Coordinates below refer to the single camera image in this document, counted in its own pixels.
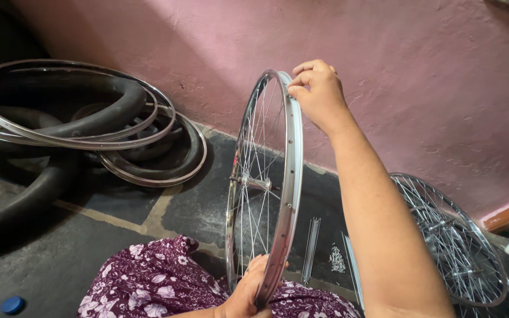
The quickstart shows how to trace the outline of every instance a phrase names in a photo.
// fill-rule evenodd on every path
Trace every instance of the floral dress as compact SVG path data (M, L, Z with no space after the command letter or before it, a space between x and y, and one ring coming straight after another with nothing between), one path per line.
M229 298L226 278L214 278L190 258L198 245L179 235L118 252L100 268L77 316L166 317L221 305ZM360 318L344 298L289 281L270 307L274 317Z

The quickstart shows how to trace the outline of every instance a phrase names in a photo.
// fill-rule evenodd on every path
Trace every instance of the pink wall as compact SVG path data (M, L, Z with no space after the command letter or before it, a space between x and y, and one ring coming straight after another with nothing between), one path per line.
M481 217L509 201L509 12L481 0L15 0L56 58L122 69L234 134L268 67L321 58L388 170ZM334 169L311 123L305 156Z

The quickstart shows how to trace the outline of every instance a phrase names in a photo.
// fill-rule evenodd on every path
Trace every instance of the woman's right hand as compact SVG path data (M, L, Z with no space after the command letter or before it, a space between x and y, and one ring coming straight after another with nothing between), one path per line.
M334 67L316 59L296 66L293 73L297 77L288 85L288 93L300 102L306 116L329 138L353 125Z
M237 288L223 305L216 308L216 318L271 318L272 310L269 307L257 312L255 296L258 286L264 277L264 270L268 262L267 255L258 255L253 258L237 284Z

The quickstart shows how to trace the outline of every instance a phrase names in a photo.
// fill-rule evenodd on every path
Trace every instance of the bicycle wheel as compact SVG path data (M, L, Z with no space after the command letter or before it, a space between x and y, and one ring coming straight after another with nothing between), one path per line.
M508 295L504 301L495 307L473 307L467 305L455 305L455 313L460 318L509 318L509 278Z
M256 305L282 278L300 203L303 136L298 102L285 72L267 69L251 94L237 138L227 204L226 262L232 293L247 265L269 254Z
M469 306L503 302L508 290L505 271L480 229L426 182L400 173L390 177L410 207L449 294Z

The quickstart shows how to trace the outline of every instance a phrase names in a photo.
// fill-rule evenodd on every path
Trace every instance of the blue lid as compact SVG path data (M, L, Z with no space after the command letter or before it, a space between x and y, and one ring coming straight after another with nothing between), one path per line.
M13 296L11 298L8 298L4 301L4 303L1 304L0 310L4 314L14 314L23 307L23 304L25 303L25 300L19 296Z

